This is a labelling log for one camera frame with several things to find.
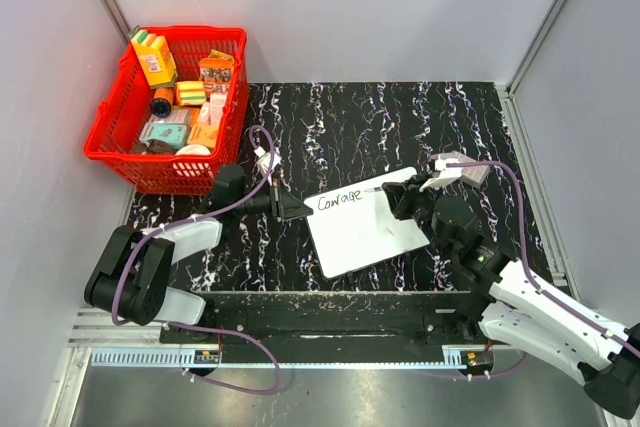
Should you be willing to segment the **white rectangular whiteboard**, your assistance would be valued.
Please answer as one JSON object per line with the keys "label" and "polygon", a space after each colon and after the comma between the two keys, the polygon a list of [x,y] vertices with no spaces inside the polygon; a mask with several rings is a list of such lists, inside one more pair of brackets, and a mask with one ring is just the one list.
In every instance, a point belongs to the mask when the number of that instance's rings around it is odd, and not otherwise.
{"label": "white rectangular whiteboard", "polygon": [[325,278],[334,279],[428,245],[414,221],[393,217],[383,192],[364,192],[415,174],[415,168],[405,167],[304,200],[314,210],[306,221]]}

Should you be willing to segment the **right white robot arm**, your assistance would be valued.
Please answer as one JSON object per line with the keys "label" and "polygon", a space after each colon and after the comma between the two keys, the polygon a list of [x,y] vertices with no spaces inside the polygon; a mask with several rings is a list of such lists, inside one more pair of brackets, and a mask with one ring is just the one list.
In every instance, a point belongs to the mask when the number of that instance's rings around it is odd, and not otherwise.
{"label": "right white robot arm", "polygon": [[481,230],[459,196],[426,188],[418,176],[382,185],[390,212],[412,221],[469,292],[457,308],[456,334],[483,337],[534,356],[578,383],[600,408],[621,419],[639,409],[639,328],[598,314],[538,274]]}

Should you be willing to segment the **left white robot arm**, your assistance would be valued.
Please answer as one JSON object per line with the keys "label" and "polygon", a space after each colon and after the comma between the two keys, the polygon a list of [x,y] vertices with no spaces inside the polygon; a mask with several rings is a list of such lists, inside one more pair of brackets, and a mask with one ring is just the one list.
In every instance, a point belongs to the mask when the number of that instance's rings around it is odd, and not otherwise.
{"label": "left white robot arm", "polygon": [[246,193],[245,171],[238,164],[219,169],[201,211],[165,227],[117,227],[85,286],[85,302],[111,313],[118,325],[177,323],[193,341],[206,342],[217,320],[205,311],[204,298],[169,286],[172,266],[217,247],[245,215],[269,214],[283,222],[313,214],[276,178],[265,177]]}

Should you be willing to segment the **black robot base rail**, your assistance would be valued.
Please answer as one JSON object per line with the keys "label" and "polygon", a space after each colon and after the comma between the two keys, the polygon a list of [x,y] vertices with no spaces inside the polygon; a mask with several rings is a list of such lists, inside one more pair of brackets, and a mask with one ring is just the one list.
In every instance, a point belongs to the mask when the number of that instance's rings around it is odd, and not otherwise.
{"label": "black robot base rail", "polygon": [[444,345],[483,345],[460,317],[466,293],[207,293],[201,325],[246,333],[281,364],[419,363]]}

